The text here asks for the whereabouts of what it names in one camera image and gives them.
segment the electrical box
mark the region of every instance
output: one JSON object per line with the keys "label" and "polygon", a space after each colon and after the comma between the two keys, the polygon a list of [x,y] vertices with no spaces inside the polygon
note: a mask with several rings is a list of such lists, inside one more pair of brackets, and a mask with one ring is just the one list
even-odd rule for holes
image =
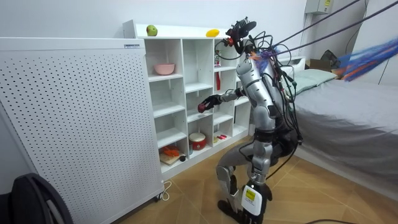
{"label": "electrical box", "polygon": [[312,13],[314,15],[329,14],[332,6],[333,0],[307,0],[305,13]]}

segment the red and white container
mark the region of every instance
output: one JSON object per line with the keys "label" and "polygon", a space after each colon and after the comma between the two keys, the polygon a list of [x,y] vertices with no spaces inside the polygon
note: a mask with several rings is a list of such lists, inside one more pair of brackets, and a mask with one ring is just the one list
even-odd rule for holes
{"label": "red and white container", "polygon": [[190,134],[189,141],[193,150],[201,150],[206,146],[206,136],[202,133]]}

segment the pink bowl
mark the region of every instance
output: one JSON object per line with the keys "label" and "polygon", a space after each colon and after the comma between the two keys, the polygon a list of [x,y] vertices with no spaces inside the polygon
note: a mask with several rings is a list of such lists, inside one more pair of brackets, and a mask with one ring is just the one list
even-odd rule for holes
{"label": "pink bowl", "polygon": [[157,64],[154,66],[159,75],[170,75],[174,71],[175,64]]}

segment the humanoid robot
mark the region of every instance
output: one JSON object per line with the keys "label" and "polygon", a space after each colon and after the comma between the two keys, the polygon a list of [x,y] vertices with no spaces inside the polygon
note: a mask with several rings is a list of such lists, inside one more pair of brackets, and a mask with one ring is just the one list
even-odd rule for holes
{"label": "humanoid robot", "polygon": [[[255,26],[256,22],[249,22],[248,18],[237,21],[226,33],[230,38],[222,40],[226,47],[234,46],[238,54],[246,56],[236,68],[242,87],[223,95],[209,96],[198,106],[198,110],[202,113],[222,102],[236,100],[241,96],[249,98],[256,127],[254,140],[232,148],[220,159],[216,173],[226,200],[220,200],[218,208],[239,223],[260,224],[267,201],[272,200],[271,190],[266,184],[269,168],[277,164],[278,158],[290,155],[302,138],[298,126],[292,127],[295,114],[291,116],[292,119],[286,119],[292,97],[289,98],[284,93],[281,79],[287,78],[291,82],[293,79],[280,69],[273,46],[266,49],[255,45],[255,40],[264,40],[265,33],[260,38],[253,39],[249,36],[251,43],[243,44],[243,38]],[[258,60],[261,60],[256,54],[261,52],[270,55],[265,59],[268,62],[263,71],[256,66]],[[248,165],[249,176],[242,194],[239,193],[233,174],[235,167],[241,165]]]}

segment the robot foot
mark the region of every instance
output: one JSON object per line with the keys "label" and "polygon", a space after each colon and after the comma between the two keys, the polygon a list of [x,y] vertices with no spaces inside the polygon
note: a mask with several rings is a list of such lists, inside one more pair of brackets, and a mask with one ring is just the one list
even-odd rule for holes
{"label": "robot foot", "polygon": [[225,215],[235,219],[238,223],[242,223],[242,211],[239,210],[237,213],[234,212],[229,202],[224,200],[219,200],[217,203],[217,207],[224,212]]}
{"label": "robot foot", "polygon": [[233,218],[239,224],[262,224],[263,215],[255,216],[246,210],[238,210],[236,213],[231,205],[224,200],[218,201],[217,206],[225,215]]}

